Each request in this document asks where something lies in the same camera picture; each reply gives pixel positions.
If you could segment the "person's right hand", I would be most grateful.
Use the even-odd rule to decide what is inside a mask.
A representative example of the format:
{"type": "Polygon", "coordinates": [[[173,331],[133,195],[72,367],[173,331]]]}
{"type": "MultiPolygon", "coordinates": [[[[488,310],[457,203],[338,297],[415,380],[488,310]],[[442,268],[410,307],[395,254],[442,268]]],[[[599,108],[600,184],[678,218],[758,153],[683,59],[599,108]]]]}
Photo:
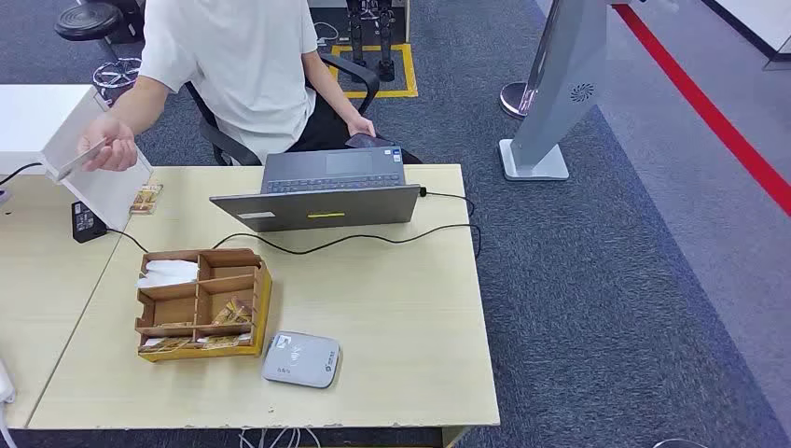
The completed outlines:
{"type": "Polygon", "coordinates": [[[109,114],[97,117],[78,140],[78,153],[89,151],[104,143],[99,152],[87,160],[82,168],[92,172],[99,169],[122,172],[132,168],[138,159],[132,129],[109,114]]]}

